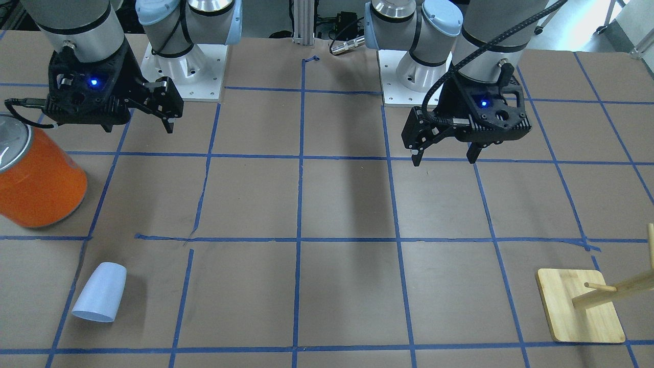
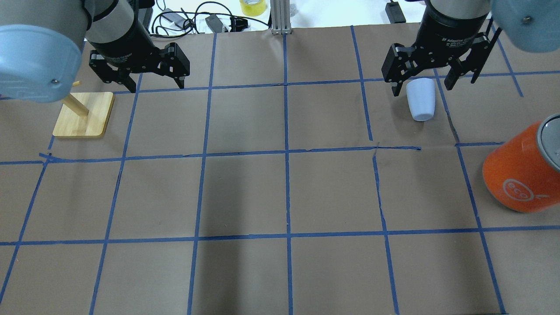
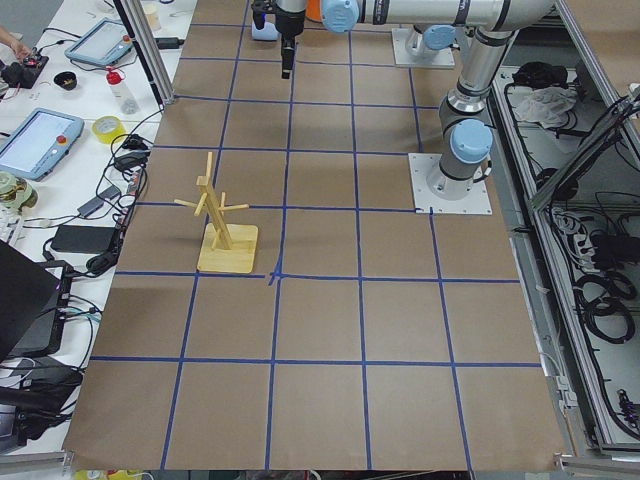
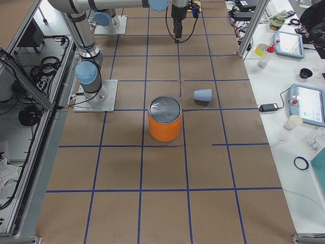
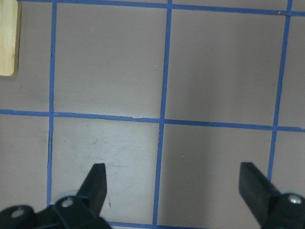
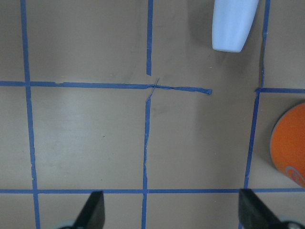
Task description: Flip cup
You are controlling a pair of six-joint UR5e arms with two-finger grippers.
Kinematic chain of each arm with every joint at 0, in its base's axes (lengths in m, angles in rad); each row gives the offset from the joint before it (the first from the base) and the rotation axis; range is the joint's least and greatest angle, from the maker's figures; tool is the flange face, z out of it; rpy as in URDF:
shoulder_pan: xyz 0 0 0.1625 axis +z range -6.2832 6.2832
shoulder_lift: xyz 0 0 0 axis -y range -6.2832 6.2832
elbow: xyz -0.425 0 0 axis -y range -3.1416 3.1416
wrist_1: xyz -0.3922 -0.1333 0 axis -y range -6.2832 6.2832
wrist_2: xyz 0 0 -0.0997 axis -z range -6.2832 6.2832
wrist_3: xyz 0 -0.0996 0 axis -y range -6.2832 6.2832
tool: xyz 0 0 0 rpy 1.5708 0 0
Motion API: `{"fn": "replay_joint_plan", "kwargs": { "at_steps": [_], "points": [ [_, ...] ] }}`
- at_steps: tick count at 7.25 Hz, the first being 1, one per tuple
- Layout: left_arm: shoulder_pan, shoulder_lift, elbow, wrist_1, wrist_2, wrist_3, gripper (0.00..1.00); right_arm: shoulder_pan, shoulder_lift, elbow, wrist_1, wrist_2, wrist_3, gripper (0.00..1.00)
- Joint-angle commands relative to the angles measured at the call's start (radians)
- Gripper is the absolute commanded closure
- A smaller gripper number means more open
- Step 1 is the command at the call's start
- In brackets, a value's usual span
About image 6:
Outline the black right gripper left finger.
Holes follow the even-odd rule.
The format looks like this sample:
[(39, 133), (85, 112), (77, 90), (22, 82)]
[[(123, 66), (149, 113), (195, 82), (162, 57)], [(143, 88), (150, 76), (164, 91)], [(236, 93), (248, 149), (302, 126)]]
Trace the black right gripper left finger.
[(75, 229), (102, 229), (105, 223), (104, 196), (102, 191), (90, 194), (74, 222)]

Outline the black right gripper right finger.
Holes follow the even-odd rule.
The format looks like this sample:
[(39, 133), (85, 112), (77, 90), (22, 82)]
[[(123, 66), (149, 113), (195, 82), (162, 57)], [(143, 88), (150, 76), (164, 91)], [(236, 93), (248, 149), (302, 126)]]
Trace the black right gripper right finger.
[(240, 189), (238, 218), (244, 229), (285, 229), (286, 223), (262, 202), (251, 189)]

